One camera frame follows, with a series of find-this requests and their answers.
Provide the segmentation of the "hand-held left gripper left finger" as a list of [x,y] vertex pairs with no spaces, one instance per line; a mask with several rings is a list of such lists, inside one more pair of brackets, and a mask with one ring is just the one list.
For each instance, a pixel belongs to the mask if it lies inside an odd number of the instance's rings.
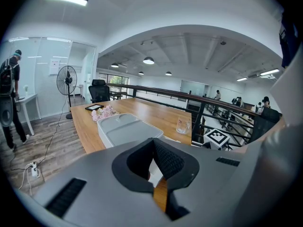
[[49,179],[35,194],[44,208],[72,179],[85,182],[75,200],[61,217],[81,227],[164,227],[171,219],[154,201],[152,194],[133,192],[119,183],[112,162],[139,141],[87,154]]

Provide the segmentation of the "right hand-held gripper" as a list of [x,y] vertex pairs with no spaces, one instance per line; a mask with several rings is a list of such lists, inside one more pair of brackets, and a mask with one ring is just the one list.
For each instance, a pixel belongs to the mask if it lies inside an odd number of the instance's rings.
[[204,145],[214,150],[226,150],[229,147],[230,136],[218,129],[212,129],[203,136]]

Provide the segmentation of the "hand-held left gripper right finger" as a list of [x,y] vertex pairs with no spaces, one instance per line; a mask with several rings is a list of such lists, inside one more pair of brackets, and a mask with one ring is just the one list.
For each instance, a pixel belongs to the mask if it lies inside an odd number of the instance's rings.
[[184,161],[167,181],[167,226],[261,227],[285,221],[303,168],[301,137],[268,137],[244,154],[154,143]]

